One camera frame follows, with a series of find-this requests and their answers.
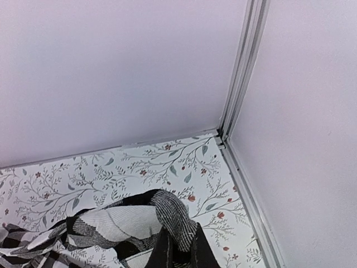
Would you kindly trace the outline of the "aluminium table edge rail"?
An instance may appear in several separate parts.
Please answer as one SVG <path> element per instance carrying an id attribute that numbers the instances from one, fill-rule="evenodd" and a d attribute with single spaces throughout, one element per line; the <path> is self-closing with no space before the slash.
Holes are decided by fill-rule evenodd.
<path id="1" fill-rule="evenodd" d="M 221 150 L 223 157 L 251 222 L 266 267 L 286 267 L 278 242 L 261 206 L 258 204 L 241 160 L 229 140 L 224 141 L 223 144 L 224 148 Z"/>

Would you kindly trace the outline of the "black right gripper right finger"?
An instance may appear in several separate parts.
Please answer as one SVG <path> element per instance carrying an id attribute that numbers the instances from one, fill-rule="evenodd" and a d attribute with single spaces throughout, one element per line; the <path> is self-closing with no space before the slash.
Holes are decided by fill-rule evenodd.
<path id="1" fill-rule="evenodd" d="M 200 223 L 197 224 L 196 235 L 191 245 L 191 267 L 220 268 Z"/>

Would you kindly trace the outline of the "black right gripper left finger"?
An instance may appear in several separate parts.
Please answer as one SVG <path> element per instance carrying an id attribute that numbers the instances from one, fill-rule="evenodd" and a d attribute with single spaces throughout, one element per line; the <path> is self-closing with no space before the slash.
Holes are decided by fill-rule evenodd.
<path id="1" fill-rule="evenodd" d="M 152 250 L 146 268 L 170 268 L 172 267 L 172 243 L 167 229 L 161 228 L 157 242 Z"/>

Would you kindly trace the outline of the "right aluminium corner post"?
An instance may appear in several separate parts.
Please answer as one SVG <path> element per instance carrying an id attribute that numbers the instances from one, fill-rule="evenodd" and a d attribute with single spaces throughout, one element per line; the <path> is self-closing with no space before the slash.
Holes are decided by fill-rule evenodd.
<path id="1" fill-rule="evenodd" d="M 267 21 L 270 1 L 248 1 L 228 97 L 220 119 L 218 135 L 226 143 L 231 137 L 246 95 Z"/>

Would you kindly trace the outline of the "black white checkered shirt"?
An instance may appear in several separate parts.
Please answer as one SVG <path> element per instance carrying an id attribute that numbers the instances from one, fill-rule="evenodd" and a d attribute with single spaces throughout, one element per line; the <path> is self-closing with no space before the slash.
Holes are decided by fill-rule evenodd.
<path id="1" fill-rule="evenodd" d="M 197 222 L 174 194 L 162 189 L 99 208 L 83 209 L 43 232 L 31 232 L 14 224 L 1 227 L 2 267 L 75 267 L 55 250 L 98 246 L 116 252 L 122 267 L 146 267 L 162 227 L 172 243 L 172 267 L 191 267 L 191 245 Z"/>

